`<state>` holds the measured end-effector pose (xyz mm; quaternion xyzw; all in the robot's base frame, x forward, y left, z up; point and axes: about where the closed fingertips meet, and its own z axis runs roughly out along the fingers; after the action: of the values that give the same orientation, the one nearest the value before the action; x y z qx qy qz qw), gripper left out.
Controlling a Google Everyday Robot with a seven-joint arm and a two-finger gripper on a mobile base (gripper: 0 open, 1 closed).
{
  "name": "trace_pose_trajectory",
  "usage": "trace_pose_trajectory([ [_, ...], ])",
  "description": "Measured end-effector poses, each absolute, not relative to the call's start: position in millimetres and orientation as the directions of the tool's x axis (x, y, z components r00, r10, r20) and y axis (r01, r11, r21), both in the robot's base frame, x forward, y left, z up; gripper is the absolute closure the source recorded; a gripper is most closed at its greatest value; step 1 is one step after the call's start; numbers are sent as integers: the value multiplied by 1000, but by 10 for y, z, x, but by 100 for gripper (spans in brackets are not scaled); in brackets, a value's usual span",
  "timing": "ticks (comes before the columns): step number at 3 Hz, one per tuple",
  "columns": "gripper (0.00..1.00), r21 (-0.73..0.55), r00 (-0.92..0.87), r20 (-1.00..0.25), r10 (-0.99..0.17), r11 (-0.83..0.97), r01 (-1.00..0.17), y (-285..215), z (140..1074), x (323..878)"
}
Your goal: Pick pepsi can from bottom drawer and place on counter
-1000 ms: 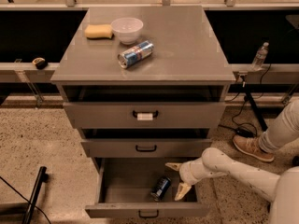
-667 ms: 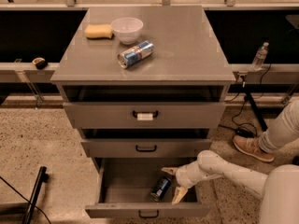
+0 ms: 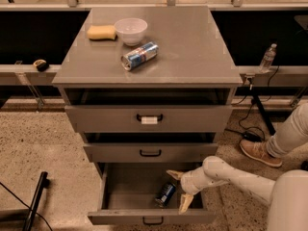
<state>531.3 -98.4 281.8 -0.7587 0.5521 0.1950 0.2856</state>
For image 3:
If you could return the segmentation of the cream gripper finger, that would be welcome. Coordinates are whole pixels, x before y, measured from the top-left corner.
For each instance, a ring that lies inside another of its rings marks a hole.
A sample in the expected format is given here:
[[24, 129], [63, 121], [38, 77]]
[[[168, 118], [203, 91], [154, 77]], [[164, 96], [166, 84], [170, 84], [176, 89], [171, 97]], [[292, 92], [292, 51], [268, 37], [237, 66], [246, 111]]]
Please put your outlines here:
[[180, 181], [183, 176], [182, 171], [176, 171], [176, 170], [171, 170], [171, 169], [167, 170], [167, 174], [177, 181]]
[[188, 193], [183, 193], [180, 197], [179, 213], [180, 214], [186, 213], [192, 202], [193, 202], [193, 196]]

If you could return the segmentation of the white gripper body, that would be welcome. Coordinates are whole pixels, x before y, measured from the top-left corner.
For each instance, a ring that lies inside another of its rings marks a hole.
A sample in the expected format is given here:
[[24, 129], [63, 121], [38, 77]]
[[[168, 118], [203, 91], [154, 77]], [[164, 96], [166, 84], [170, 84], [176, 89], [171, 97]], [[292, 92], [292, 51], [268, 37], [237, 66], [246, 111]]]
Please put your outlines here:
[[180, 180], [182, 190], [190, 195], [201, 192], [204, 188], [209, 187], [212, 179], [207, 176], [202, 167], [185, 172]]

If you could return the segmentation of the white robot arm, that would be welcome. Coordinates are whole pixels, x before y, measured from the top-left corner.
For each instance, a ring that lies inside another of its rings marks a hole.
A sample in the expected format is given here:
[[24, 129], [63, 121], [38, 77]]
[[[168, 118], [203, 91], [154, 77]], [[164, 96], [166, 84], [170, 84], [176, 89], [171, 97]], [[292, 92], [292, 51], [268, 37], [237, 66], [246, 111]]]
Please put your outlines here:
[[180, 182], [179, 213], [188, 211], [193, 197], [206, 188], [233, 184], [269, 207], [267, 231], [308, 231], [308, 172], [290, 170], [276, 180], [231, 167], [217, 156], [204, 159], [202, 166], [187, 172], [167, 170]]

